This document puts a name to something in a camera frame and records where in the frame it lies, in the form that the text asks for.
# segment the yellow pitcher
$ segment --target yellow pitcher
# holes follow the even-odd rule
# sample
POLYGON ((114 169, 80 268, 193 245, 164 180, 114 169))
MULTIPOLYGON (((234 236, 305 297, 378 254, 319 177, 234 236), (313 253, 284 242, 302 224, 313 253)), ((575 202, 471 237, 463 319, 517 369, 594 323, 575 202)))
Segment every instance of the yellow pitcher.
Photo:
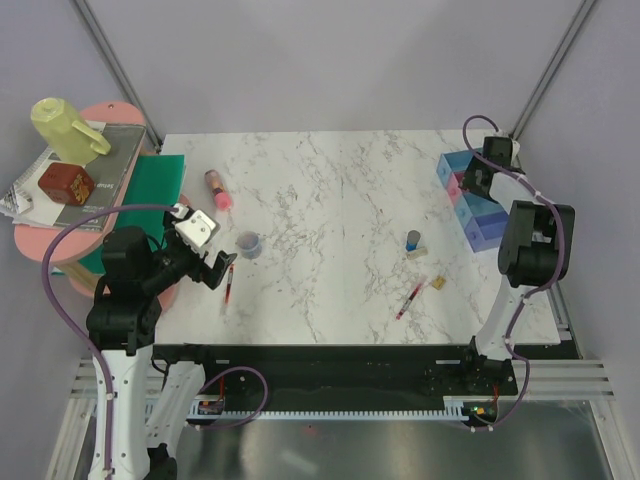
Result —
POLYGON ((109 142, 62 98, 40 100, 31 109, 31 121, 65 163, 85 166, 111 150, 109 142))

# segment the white marble tabletop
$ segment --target white marble tabletop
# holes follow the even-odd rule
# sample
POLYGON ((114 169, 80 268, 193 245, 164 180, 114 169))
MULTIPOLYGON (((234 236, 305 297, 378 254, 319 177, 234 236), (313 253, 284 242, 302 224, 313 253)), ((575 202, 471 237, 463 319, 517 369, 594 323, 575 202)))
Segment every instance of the white marble tabletop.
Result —
MULTIPOLYGON (((485 131, 473 131, 481 145, 485 131)), ((262 238, 256 260, 236 262, 231 301, 183 280, 157 326, 157 343, 466 344, 500 284, 497 250, 475 254, 436 176, 459 130, 167 135, 185 154, 183 192, 221 224, 217 248, 236 251, 244 230, 262 238), (215 168, 233 197, 216 212, 203 175, 215 168), (429 254, 407 260, 409 230, 429 254), (443 275, 396 320, 416 280, 443 275)), ((546 295, 519 341, 558 343, 546 295)))

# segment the white wall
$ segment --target white wall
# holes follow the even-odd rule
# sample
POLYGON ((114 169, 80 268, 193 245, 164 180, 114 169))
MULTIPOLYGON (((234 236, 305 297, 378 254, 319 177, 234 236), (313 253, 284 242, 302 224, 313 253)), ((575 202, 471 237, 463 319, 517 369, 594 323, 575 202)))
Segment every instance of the white wall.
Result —
POLYGON ((640 453, 640 2, 608 0, 522 138, 538 189, 576 209, 563 286, 581 345, 605 361, 640 453))
POLYGON ((579 0, 88 0, 163 133, 513 126, 579 0))
MULTIPOLYGON (((29 112, 47 96, 80 108, 121 98, 68 0, 2 2, 1 192, 46 146, 29 112)), ((18 253, 6 218, 0 218, 0 245, 0 476, 40 479, 85 349, 49 305, 39 264, 18 253)), ((66 280, 54 287, 84 324, 88 299, 71 291, 66 280)))

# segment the pen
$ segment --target pen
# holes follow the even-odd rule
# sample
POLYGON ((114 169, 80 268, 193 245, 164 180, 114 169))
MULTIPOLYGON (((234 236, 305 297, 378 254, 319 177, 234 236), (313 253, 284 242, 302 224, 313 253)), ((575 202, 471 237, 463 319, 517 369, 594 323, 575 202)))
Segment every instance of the pen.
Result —
POLYGON ((229 298, 231 297, 231 282, 233 281, 233 269, 235 264, 232 263, 229 267, 229 275, 227 275, 227 291, 224 294, 224 304, 229 305, 229 298))
POLYGON ((418 292, 420 292, 420 289, 422 289, 422 286, 424 285, 425 280, 426 280, 425 277, 420 278, 418 285, 416 285, 416 287, 411 292, 411 295, 409 295, 409 298, 407 298, 407 300, 402 304, 402 308, 398 312, 398 315, 396 315, 396 320, 400 320, 400 317, 402 317, 402 315, 404 315, 404 312, 408 310, 409 305, 411 305, 411 302, 413 302, 413 299, 416 298, 416 295, 418 295, 418 292))

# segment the dark red cube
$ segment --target dark red cube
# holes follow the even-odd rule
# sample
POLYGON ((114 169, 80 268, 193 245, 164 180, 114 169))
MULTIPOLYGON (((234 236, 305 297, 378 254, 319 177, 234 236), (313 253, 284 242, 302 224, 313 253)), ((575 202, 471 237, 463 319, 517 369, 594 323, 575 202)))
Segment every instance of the dark red cube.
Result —
POLYGON ((42 174, 38 186, 56 203, 84 205, 96 184, 80 165, 55 162, 42 174))

